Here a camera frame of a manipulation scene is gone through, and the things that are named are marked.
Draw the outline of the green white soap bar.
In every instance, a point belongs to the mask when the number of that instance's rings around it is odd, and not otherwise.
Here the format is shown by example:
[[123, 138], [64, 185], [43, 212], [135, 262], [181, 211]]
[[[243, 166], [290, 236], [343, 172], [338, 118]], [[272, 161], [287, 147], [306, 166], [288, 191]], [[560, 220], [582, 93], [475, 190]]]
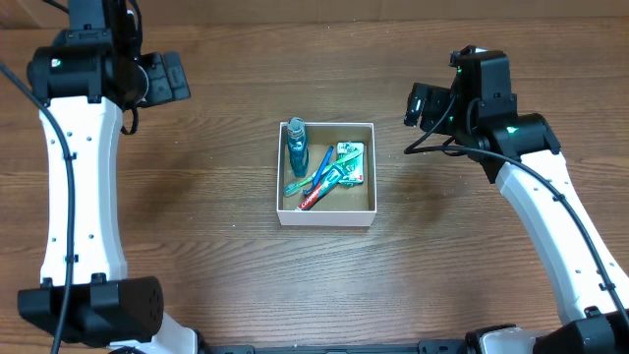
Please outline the green white soap bar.
[[339, 164], [346, 175], [339, 181], [341, 185], [354, 187], [365, 182], [364, 166], [365, 144], [361, 142], [340, 142], [337, 144]]

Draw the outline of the red green toothpaste tube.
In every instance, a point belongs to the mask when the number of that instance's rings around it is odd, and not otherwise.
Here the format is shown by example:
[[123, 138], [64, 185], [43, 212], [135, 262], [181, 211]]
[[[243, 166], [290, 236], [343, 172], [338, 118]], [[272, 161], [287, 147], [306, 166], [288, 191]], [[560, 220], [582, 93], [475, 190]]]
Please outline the red green toothpaste tube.
[[319, 184], [295, 208], [295, 211], [310, 210], [319, 200], [333, 190], [345, 175], [345, 168], [338, 163], [334, 163]]

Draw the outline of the blue mouthwash bottle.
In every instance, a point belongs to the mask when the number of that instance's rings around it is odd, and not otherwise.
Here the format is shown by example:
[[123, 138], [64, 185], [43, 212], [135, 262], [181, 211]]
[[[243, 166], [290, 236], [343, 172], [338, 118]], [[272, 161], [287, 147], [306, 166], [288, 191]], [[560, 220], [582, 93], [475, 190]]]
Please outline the blue mouthwash bottle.
[[308, 134], [306, 123], [302, 118], [292, 117], [287, 125], [287, 145], [289, 162], [294, 175], [298, 178], [306, 176], [309, 169]]

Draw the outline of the blue disposable razor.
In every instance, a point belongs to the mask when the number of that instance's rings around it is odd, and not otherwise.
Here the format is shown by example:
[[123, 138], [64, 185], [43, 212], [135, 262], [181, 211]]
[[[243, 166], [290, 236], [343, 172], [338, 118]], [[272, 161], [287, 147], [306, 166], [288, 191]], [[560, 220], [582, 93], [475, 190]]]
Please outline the blue disposable razor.
[[315, 189], [315, 187], [319, 184], [321, 177], [323, 176], [324, 170], [329, 164], [329, 160], [331, 156], [333, 155], [333, 151], [334, 151], [334, 146], [329, 146], [318, 170], [316, 171], [316, 174], [314, 175], [314, 178], [312, 180], [312, 185], [308, 189], [305, 189], [303, 191], [303, 195], [305, 197], [309, 195]]

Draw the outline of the green white toothbrush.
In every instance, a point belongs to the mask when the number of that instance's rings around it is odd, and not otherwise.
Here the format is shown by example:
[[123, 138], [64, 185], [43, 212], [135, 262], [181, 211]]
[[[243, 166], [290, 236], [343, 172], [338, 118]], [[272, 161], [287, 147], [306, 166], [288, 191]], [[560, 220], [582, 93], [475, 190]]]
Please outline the green white toothbrush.
[[[351, 161], [351, 160], [359, 157], [361, 154], [362, 153], [360, 151], [358, 151], [358, 150], [352, 151], [352, 152], [346, 154], [345, 156], [338, 158], [335, 162], [326, 165], [323, 168], [323, 173], [326, 173], [334, 164], [343, 165], [343, 164], [347, 163], [348, 161]], [[305, 185], [311, 183], [314, 180], [316, 174], [317, 174], [317, 172], [314, 172], [311, 176], [303, 179], [300, 182], [293, 182], [291, 184], [288, 184], [284, 188], [284, 190], [283, 190], [284, 196], [285, 197], [291, 197], [291, 196], [297, 194], [300, 191], [301, 187], [304, 187]]]

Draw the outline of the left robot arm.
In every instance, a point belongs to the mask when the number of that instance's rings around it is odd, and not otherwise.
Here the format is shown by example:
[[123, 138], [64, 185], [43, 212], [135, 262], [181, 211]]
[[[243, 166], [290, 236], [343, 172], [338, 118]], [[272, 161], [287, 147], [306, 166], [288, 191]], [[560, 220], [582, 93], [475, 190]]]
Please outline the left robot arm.
[[165, 312], [157, 278], [129, 277], [118, 222], [119, 139], [138, 128], [124, 115], [189, 98], [181, 58], [143, 53], [134, 1], [71, 1], [65, 12], [69, 26], [36, 49], [19, 82], [39, 111], [49, 191], [39, 284], [19, 292], [19, 314], [55, 345], [201, 353], [201, 335]]

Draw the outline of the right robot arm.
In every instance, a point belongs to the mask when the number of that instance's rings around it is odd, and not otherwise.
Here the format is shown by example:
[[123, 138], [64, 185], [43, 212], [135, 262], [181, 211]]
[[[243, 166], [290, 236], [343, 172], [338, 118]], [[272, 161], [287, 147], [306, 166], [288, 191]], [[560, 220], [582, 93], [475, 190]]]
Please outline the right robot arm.
[[444, 154], [478, 163], [514, 208], [543, 264], [561, 326], [551, 332], [499, 324], [466, 333], [460, 353], [625, 353], [628, 276], [583, 207], [561, 144], [539, 113], [521, 115], [510, 64], [499, 50], [450, 54], [450, 88], [416, 83], [404, 123], [443, 135]]

